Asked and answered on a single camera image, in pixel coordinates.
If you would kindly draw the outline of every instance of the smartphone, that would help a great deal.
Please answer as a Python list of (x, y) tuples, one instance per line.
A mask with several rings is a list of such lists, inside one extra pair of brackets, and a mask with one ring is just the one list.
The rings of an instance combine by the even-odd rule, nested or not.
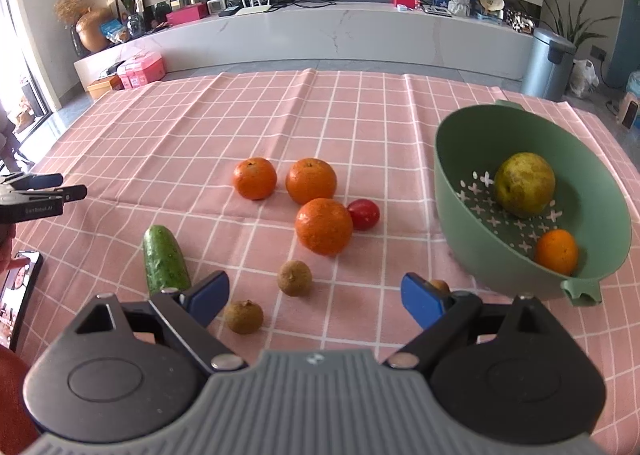
[(6, 274), (0, 295), (0, 345), (14, 352), (27, 303), (42, 266), (42, 255), (36, 251), (20, 251), (18, 256), (27, 257), (30, 262)]

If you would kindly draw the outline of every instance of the wall outlet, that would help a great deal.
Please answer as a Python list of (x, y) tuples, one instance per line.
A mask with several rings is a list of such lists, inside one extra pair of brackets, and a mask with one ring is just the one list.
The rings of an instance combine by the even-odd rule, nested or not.
[(596, 47), (596, 45), (592, 45), (591, 57), (596, 58), (598, 61), (601, 61), (604, 63), (604, 60), (607, 58), (607, 51), (601, 49), (600, 47)]

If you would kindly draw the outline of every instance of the finger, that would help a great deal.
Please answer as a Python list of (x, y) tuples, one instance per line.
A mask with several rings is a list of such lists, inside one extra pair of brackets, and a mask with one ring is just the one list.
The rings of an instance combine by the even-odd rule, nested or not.
[(29, 260), (29, 258), (27, 257), (12, 258), (11, 260), (9, 260), (7, 270), (10, 271), (11, 269), (20, 269), (21, 267), (28, 265), (30, 261), (31, 260)]

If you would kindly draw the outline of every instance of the table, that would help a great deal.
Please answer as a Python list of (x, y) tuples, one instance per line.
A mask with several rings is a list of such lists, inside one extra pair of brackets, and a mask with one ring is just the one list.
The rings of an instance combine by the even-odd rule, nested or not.
[[(506, 302), (477, 284), (453, 259), (438, 225), (433, 142), (447, 114), (509, 98), (581, 138), (619, 181), (634, 222), (625, 265), (603, 282), (604, 304), (548, 303), (606, 378), (608, 398), (594, 438), (609, 453), (639, 442), (640, 178), (591, 114), (499, 88), (421, 76), (368, 72), (220, 74), (110, 92), (89, 109), (38, 165), (84, 183), (89, 197), (65, 214), (18, 226), (16, 247), (44, 254), (18, 353), (32, 362), (100, 292), (121, 301), (146, 296), (140, 242), (164, 224), (177, 236), (193, 279), (225, 269), (233, 299), (252, 299), (264, 327), (239, 337), (217, 319), (212, 334), (249, 362), (263, 348), (371, 348), (384, 359), (419, 329), (404, 311), (406, 271), (453, 289)], [(237, 196), (230, 178), (250, 156), (271, 159), (276, 193), (263, 202)], [(298, 206), (284, 191), (289, 166), (306, 156), (330, 162), (336, 198), (378, 202), (382, 222), (355, 233), (347, 250), (324, 258), (295, 239)], [(306, 299), (283, 296), (274, 273), (303, 260), (316, 284)]]

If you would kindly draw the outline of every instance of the screw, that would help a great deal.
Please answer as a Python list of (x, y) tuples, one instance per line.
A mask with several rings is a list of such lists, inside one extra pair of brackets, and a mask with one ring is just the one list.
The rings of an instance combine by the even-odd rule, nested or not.
[(305, 359), (306, 362), (313, 366), (318, 366), (324, 362), (324, 356), (322, 354), (309, 354)]
[(220, 354), (211, 359), (211, 366), (221, 372), (231, 372), (242, 365), (244, 365), (244, 359), (235, 354)]
[(414, 369), (420, 363), (418, 356), (409, 352), (396, 352), (392, 354), (386, 362), (392, 369), (409, 370)]

